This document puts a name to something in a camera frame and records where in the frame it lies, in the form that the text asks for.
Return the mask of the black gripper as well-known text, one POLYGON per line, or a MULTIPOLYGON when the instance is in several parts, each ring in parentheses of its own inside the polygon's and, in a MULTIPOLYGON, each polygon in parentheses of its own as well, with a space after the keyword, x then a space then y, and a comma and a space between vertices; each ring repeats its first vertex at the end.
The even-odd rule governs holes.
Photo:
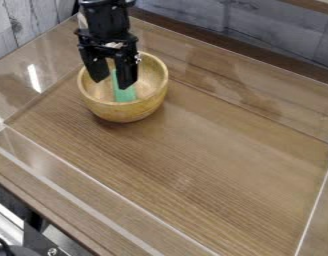
POLYGON ((139 77, 137 37, 131 33, 129 9, 136 0, 79 0, 88 32, 76 30, 79 51, 92 80, 99 83, 111 72, 115 59, 119 87, 125 90, 139 77))

